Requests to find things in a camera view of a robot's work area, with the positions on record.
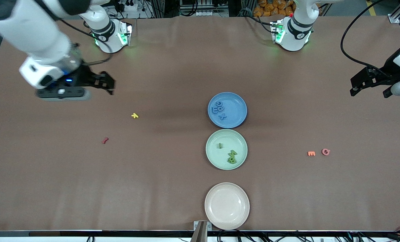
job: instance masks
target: brown tablecloth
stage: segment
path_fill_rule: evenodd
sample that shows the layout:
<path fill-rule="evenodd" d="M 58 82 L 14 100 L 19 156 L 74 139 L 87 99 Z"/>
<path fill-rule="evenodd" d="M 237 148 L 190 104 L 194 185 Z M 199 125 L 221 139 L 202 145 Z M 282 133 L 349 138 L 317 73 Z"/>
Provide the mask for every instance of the brown tablecloth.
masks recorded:
<path fill-rule="evenodd" d="M 115 95 L 90 89 L 80 102 L 36 98 L 18 72 L 26 55 L 4 42 L 0 230 L 192 229 L 221 182 L 249 196 L 241 229 L 395 229 L 400 97 L 383 98 L 385 86 L 349 95 L 363 68 L 339 49 L 352 19 L 318 18 L 298 52 L 273 45 L 250 19 L 139 20 L 133 46 L 93 68 L 117 80 Z M 106 56 L 87 36 L 62 31 L 86 61 Z M 400 27 L 384 16 L 362 17 L 346 39 L 351 55 L 377 66 L 399 47 Z M 224 91 L 241 95 L 249 112 L 235 129 L 248 158 L 231 171 L 205 154 L 218 130 L 206 107 Z"/>

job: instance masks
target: white robot link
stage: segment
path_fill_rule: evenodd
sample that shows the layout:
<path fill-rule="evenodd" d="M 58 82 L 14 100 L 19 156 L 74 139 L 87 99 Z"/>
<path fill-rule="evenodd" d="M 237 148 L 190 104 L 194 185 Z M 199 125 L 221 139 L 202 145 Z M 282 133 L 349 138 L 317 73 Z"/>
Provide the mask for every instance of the white robot link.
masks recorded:
<path fill-rule="evenodd" d="M 312 26 L 320 13 L 315 3 L 337 3 L 343 0 L 294 0 L 297 8 L 292 17 L 271 23 L 272 40 L 289 51 L 297 51 L 309 41 Z"/>
<path fill-rule="evenodd" d="M 102 4 L 109 0 L 0 0 L 0 35 L 28 54 L 19 71 L 45 100 L 83 100 L 89 92 L 83 87 L 114 92 L 114 79 L 108 73 L 95 74 L 77 48 L 55 23 L 70 15 L 80 15 L 97 45 L 106 53 L 129 44 L 131 26 L 110 20 Z"/>

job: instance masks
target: white plate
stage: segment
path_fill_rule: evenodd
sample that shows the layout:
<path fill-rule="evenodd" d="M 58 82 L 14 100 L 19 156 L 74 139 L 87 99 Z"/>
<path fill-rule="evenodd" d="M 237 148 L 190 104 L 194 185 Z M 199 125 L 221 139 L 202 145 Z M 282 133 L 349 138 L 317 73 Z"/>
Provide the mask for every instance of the white plate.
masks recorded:
<path fill-rule="evenodd" d="M 215 185 L 206 195 L 204 210 L 209 221 L 222 230 L 235 230 L 248 218 L 249 199 L 233 183 Z"/>

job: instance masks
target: dark floor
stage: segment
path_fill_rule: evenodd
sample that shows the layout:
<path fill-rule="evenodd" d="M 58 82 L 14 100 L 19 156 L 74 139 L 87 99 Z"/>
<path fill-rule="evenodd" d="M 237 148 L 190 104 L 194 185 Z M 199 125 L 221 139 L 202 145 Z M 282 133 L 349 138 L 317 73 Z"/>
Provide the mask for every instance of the dark floor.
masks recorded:
<path fill-rule="evenodd" d="M 398 5 L 398 0 L 386 0 L 374 6 L 376 15 L 387 15 Z M 326 12 L 326 16 L 356 16 L 367 7 L 366 0 L 345 0 L 334 3 Z"/>

